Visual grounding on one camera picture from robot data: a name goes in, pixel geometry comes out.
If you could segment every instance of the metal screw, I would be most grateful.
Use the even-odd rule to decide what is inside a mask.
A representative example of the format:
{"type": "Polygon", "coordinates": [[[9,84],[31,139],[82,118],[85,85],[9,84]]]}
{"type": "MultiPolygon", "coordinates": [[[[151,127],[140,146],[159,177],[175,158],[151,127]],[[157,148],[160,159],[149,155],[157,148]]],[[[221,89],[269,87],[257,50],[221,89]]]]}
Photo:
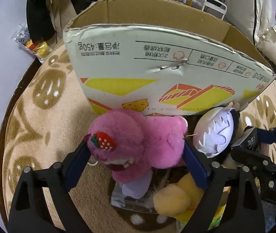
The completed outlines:
{"type": "Polygon", "coordinates": [[[220,167],[220,164],[219,164],[219,162],[217,162],[217,161],[213,161],[213,162],[211,163],[211,165],[212,165],[214,168],[219,168],[219,167],[220,167]]]}
{"type": "Polygon", "coordinates": [[[274,187],[274,182],[273,182],[272,180],[270,180],[269,183],[268,183],[268,186],[269,186],[270,188],[273,188],[273,187],[274,187]]]}
{"type": "Polygon", "coordinates": [[[58,169],[59,167],[61,167],[61,163],[60,162],[56,162],[53,164],[53,168],[54,169],[58,169]]]}
{"type": "Polygon", "coordinates": [[[28,173],[28,172],[30,172],[30,171],[31,171],[31,167],[27,166],[27,167],[24,168],[24,172],[25,172],[25,173],[28,173]]]}
{"type": "Polygon", "coordinates": [[[249,170],[250,170],[248,166],[243,166],[242,168],[245,172],[249,172],[249,170]]]}

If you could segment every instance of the fleece blanket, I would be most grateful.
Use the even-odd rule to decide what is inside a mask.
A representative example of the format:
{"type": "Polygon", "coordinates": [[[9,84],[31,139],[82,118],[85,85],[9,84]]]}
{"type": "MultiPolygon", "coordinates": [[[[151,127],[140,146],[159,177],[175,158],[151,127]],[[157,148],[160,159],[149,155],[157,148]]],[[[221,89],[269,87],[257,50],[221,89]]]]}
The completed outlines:
{"type": "MultiPolygon", "coordinates": [[[[18,99],[8,120],[2,169],[7,216],[22,170],[26,166],[49,168],[63,161],[77,148],[94,119],[65,46],[60,43],[18,99]]],[[[187,120],[193,128],[198,118],[188,116],[187,120]]],[[[276,81],[241,112],[236,137],[248,125],[264,129],[276,126],[276,81]]],[[[276,163],[276,145],[269,146],[269,156],[276,163]]],[[[176,232],[172,218],[112,207],[113,185],[111,172],[99,163],[87,165],[77,187],[70,191],[94,233],[176,232]]],[[[48,189],[44,188],[44,194],[55,226],[63,228],[48,189]]]]}

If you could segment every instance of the white plush toy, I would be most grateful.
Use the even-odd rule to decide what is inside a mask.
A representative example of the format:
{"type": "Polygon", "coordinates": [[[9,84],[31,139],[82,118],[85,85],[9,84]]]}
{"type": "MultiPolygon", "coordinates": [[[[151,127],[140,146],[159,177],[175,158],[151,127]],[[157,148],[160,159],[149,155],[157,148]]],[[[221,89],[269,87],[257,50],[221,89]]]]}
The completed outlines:
{"type": "Polygon", "coordinates": [[[227,107],[216,107],[198,121],[194,130],[193,145],[206,157],[215,157],[229,145],[234,130],[230,112],[232,109],[232,103],[227,107]]]}

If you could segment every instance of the strawberry decoration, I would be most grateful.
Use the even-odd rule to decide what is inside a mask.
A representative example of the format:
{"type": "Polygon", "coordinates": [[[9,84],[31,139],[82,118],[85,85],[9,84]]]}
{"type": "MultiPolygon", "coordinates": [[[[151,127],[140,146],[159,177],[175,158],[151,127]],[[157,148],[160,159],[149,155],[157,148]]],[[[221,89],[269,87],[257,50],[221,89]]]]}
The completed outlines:
{"type": "Polygon", "coordinates": [[[97,148],[100,148],[103,151],[107,151],[107,152],[110,152],[111,150],[115,149],[115,147],[117,146],[114,140],[104,132],[95,133],[91,137],[90,141],[92,141],[97,148]]]}

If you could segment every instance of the pink plush toy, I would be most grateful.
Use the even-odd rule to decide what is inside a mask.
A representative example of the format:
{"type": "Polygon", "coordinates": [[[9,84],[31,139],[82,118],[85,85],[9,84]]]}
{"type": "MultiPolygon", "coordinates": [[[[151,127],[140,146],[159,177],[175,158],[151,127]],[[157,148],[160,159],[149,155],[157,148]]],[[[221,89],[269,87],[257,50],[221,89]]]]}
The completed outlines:
{"type": "Polygon", "coordinates": [[[144,117],[131,109],[111,110],[90,126],[88,148],[117,182],[141,181],[144,176],[151,181],[151,167],[178,164],[186,131],[187,121],[181,116],[144,117]]]}

